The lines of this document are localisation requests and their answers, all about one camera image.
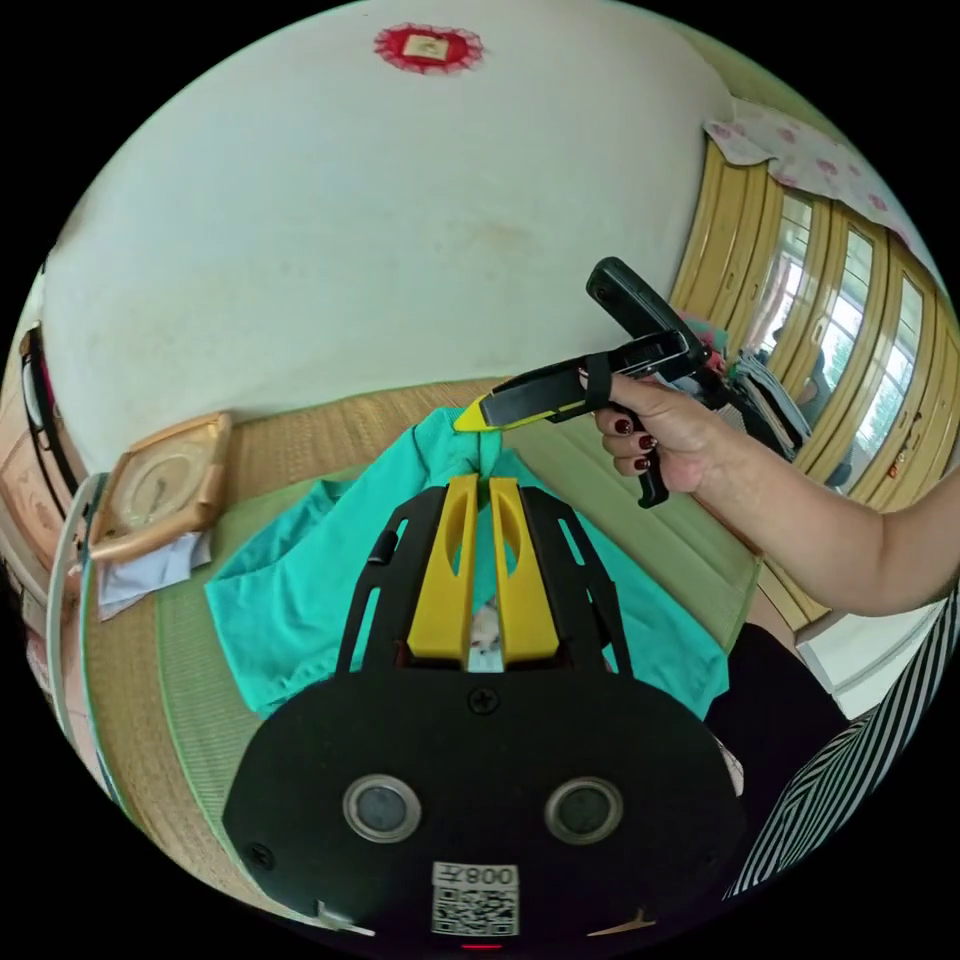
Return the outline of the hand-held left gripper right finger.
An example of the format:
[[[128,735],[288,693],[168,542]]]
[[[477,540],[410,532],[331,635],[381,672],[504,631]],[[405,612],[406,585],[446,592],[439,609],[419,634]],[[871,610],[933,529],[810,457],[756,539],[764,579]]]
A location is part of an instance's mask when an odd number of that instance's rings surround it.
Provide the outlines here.
[[[559,638],[541,574],[533,527],[517,481],[489,482],[500,648],[505,665],[552,659]]]

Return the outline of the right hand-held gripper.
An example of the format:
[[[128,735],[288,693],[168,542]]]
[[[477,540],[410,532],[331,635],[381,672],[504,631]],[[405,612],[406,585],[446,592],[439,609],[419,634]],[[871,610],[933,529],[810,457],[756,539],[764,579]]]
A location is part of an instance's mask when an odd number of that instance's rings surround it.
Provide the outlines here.
[[[643,427],[635,412],[610,397],[611,377],[653,377],[665,383],[710,371],[712,349],[682,328],[649,333],[615,349],[528,371],[481,396],[454,420],[457,433],[512,430],[541,420],[562,423],[611,408]]]

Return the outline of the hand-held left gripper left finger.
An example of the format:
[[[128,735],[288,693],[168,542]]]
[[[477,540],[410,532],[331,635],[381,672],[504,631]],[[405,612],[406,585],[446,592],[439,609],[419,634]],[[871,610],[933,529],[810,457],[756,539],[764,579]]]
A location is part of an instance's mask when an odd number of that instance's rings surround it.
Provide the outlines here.
[[[443,493],[407,636],[418,661],[467,661],[470,653],[478,476],[454,477]]]

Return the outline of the person's right hand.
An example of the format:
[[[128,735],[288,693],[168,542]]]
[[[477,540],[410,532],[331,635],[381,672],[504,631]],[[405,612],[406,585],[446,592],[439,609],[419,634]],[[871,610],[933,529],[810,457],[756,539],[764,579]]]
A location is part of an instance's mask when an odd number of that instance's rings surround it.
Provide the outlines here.
[[[643,475],[658,458],[672,493],[697,493],[733,438],[727,424],[685,393],[619,374],[612,377],[610,403],[594,414],[594,424],[620,474]]]

